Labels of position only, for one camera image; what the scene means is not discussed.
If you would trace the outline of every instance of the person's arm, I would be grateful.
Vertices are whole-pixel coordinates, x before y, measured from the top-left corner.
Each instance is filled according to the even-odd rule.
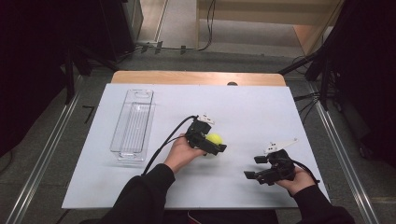
[[[295,173],[293,181],[280,180],[276,183],[287,189],[297,202],[302,216],[299,223],[355,223],[345,208],[332,206],[308,172],[296,167]]]
[[[113,208],[99,223],[162,223],[166,193],[175,181],[175,173],[204,154],[201,149],[191,148],[186,138],[178,138],[164,163],[144,176],[133,177],[125,185]]]

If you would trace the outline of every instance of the black cable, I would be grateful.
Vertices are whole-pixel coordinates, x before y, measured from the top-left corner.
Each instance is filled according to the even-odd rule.
[[[306,117],[308,117],[309,112],[311,112],[312,108],[314,107],[314,105],[315,105],[318,101],[319,101],[319,98],[316,98],[316,99],[314,99],[314,100],[312,101],[313,104],[311,103],[311,104],[312,104],[311,107],[309,107],[308,112],[306,112],[305,117],[304,117],[304,119],[303,119],[303,124],[305,123]]]
[[[55,224],[59,224],[62,222],[62,220],[64,219],[64,217],[67,215],[67,213],[69,213],[71,211],[71,209],[67,209],[66,211],[64,211],[64,213],[62,214],[62,216],[58,219],[58,221],[56,221]]]
[[[207,24],[207,29],[209,30],[209,39],[206,43],[206,46],[204,46],[201,49],[176,49],[176,48],[163,48],[163,47],[153,47],[153,46],[147,46],[147,45],[139,45],[143,48],[149,48],[149,49],[172,49],[172,50],[192,50],[192,51],[202,51],[207,49],[211,44],[212,44],[212,36],[213,36],[213,20],[215,18],[215,9],[216,9],[216,0],[212,0],[209,6],[209,10],[207,11],[206,15],[206,24]]]
[[[303,100],[303,99],[306,99],[306,98],[309,98],[309,97],[312,97],[312,96],[319,96],[319,92],[318,92],[318,91],[315,91],[315,92],[309,93],[309,94],[307,94],[307,95],[294,96],[294,97],[293,97],[293,100],[294,100],[294,102],[297,102],[297,101],[301,101],[301,100]]]
[[[299,59],[299,58],[305,58],[305,55],[301,55],[301,56],[298,56],[298,57],[294,58],[293,61],[291,62],[291,64],[294,64],[294,62],[295,62],[297,59]],[[294,69],[294,71],[298,72],[298,73],[301,74],[301,75],[305,75],[304,72],[300,72],[299,70],[297,70],[297,68]]]
[[[8,169],[8,167],[11,165],[13,159],[14,159],[14,155],[12,154],[12,150],[10,150],[10,151],[9,151],[9,159],[8,159],[8,162],[7,162],[6,166],[3,167],[3,168],[0,170],[0,174],[2,174],[6,169]]]
[[[314,176],[314,174],[312,173],[312,171],[306,167],[304,164],[298,162],[298,161],[294,161],[292,160],[295,164],[297,164],[298,166],[300,166],[301,168],[303,168],[303,170],[307,171],[309,173],[309,175],[312,177],[312,179],[314,180],[315,184],[318,184],[320,182],[320,180],[317,180]]]
[[[183,124],[184,124],[187,120],[189,120],[189,119],[197,119],[197,118],[198,118],[198,116],[189,116],[189,117],[187,117],[186,119],[183,119],[183,121],[181,121],[181,122],[177,125],[177,127],[171,132],[171,134],[169,134],[169,136],[166,138],[166,140],[163,142],[163,144],[157,149],[157,151],[155,151],[154,155],[152,155],[152,157],[151,157],[151,159],[149,160],[148,165],[146,166],[146,169],[145,169],[145,171],[143,172],[142,175],[145,175],[145,174],[148,172],[149,167],[150,167],[151,164],[154,162],[155,158],[157,158],[158,154],[160,154],[160,152],[161,152],[161,150],[163,149],[163,147],[165,147],[168,143],[171,142],[169,139],[175,134],[175,132],[177,132],[177,130],[181,127],[181,125],[183,125]]]
[[[212,19],[211,19],[210,26],[209,26],[209,14],[210,14],[210,9],[212,7],[213,7]],[[209,40],[207,41],[206,46],[204,46],[202,49],[198,49],[198,50],[205,50],[212,44],[213,19],[215,18],[215,9],[216,9],[216,0],[213,0],[212,3],[210,4],[209,10],[207,11],[207,16],[206,16],[207,29],[209,31]]]
[[[309,102],[309,104],[305,105],[301,110],[298,111],[298,113],[301,115],[303,111],[305,111],[312,103],[314,103],[316,98],[312,98],[312,100]]]

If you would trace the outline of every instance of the black curtain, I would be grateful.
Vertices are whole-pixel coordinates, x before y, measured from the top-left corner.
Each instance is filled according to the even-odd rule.
[[[64,88],[63,43],[42,1],[0,1],[0,157]]]
[[[396,1],[346,0],[344,11],[328,52],[336,85],[370,129],[361,145],[396,167]]]

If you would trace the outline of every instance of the human hand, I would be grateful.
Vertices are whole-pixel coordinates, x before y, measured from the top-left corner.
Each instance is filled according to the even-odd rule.
[[[184,137],[184,133],[182,133],[172,145],[168,157],[163,164],[169,166],[175,174],[196,157],[203,156],[205,154],[206,152],[201,149],[191,148],[187,139]]]
[[[295,167],[294,172],[296,176],[294,180],[279,180],[276,183],[285,188],[290,192],[292,196],[298,191],[305,189],[307,187],[315,185],[315,181],[312,179],[311,175],[300,167]]]

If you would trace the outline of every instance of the wooden panel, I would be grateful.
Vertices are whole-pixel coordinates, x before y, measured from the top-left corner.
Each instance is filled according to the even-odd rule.
[[[240,86],[286,86],[280,74],[178,72],[178,71],[119,71],[111,83],[142,84],[194,84],[227,85],[235,82]]]
[[[168,0],[141,0],[143,24],[139,41],[158,41],[163,15]]]
[[[215,20],[256,21],[317,25],[323,15],[333,12],[339,0],[217,0]],[[208,6],[198,0],[199,18],[206,19]]]
[[[293,26],[305,55],[311,54],[319,46],[321,37],[326,32],[326,29],[335,24],[343,4],[344,0],[332,1],[328,12],[318,18],[317,25]]]

